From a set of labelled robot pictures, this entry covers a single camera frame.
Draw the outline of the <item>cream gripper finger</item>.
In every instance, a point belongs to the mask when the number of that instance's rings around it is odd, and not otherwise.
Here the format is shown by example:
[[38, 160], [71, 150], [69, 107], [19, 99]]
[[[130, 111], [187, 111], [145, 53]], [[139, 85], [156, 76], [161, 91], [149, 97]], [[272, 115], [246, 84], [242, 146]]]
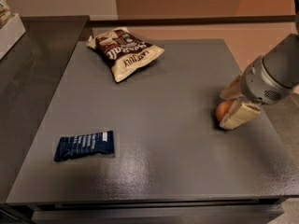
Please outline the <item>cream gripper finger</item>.
[[220, 127], [233, 130], [261, 115], [261, 106], [245, 97], [225, 101], [226, 108], [220, 120]]
[[234, 80], [221, 91], [220, 98], [223, 100], [234, 100], [242, 97], [241, 80], [242, 76], [236, 76]]

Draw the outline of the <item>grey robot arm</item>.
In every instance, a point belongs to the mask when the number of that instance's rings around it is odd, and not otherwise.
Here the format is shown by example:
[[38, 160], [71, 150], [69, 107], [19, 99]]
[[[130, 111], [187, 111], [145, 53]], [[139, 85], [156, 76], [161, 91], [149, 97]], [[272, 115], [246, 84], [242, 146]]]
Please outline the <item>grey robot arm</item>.
[[233, 130], [261, 115], [262, 105], [274, 105], [299, 85], [299, 34], [289, 34], [247, 66], [220, 93], [216, 119]]

